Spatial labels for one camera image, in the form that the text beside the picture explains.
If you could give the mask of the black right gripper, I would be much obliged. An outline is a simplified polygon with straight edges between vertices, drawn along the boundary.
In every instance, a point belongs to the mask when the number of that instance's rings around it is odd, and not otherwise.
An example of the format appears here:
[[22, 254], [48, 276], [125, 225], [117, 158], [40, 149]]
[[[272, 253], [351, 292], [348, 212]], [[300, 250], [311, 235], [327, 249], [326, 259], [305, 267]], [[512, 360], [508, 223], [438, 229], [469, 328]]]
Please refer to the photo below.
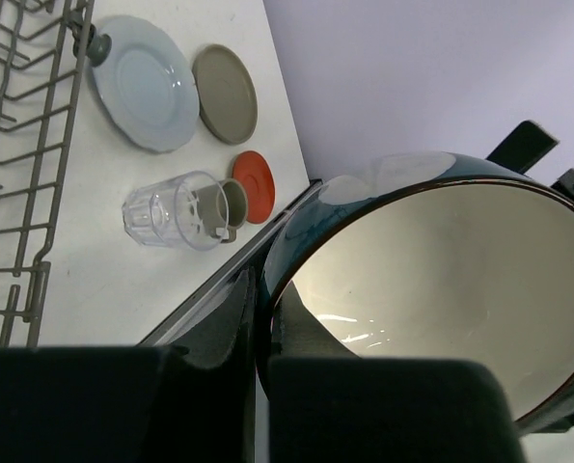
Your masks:
[[[486, 159], [517, 174], [526, 174], [559, 144], [559, 140], [531, 120], [520, 122]], [[574, 169], [567, 170], [552, 185], [574, 204]]]

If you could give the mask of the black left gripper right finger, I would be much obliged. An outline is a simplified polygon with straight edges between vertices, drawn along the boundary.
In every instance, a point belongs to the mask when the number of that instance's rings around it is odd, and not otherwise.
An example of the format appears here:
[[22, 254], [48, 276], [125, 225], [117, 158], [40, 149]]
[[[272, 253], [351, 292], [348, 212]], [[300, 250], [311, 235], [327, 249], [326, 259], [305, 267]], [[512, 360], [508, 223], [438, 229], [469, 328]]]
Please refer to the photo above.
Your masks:
[[358, 358], [293, 285], [268, 363], [272, 462], [523, 462], [498, 381], [448, 359]]

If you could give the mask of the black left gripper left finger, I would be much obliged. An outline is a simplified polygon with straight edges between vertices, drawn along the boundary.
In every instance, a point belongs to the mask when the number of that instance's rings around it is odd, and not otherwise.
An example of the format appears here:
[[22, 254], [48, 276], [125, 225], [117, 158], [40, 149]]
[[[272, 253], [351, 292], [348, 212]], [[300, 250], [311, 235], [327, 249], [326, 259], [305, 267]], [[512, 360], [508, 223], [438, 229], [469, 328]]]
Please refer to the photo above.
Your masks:
[[251, 462], [256, 273], [172, 343], [0, 349], [0, 462]]

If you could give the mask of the teal bowl cream inside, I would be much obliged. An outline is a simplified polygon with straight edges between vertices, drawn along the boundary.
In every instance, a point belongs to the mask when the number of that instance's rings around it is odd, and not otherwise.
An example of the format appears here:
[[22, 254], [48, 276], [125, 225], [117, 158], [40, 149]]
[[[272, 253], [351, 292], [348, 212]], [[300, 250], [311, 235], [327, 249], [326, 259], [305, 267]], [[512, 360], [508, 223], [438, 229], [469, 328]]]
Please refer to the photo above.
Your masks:
[[263, 267], [265, 389], [288, 285], [358, 358], [475, 362], [524, 433], [574, 425], [574, 204], [552, 186], [443, 151], [389, 155], [324, 182]]

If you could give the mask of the clear drinking glass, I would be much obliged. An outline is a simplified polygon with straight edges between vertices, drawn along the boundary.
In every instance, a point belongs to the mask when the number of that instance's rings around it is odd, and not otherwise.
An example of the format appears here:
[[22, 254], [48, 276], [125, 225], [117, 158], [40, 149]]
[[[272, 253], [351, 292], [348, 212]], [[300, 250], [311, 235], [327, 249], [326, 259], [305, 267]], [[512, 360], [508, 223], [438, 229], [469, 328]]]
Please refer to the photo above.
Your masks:
[[209, 251], [223, 244], [208, 235], [199, 213], [198, 191], [218, 182], [193, 171], [134, 190], [122, 206], [125, 231], [145, 246]]

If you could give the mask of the grey ceramic mug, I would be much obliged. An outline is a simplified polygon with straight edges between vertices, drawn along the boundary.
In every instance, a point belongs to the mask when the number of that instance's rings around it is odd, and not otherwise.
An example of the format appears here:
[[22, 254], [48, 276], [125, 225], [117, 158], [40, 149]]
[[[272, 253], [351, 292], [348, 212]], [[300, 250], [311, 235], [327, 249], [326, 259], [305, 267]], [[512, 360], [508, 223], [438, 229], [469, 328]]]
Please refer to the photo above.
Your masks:
[[199, 213], [205, 231], [220, 243], [233, 243], [248, 218], [249, 203], [243, 185], [226, 178], [198, 191]]

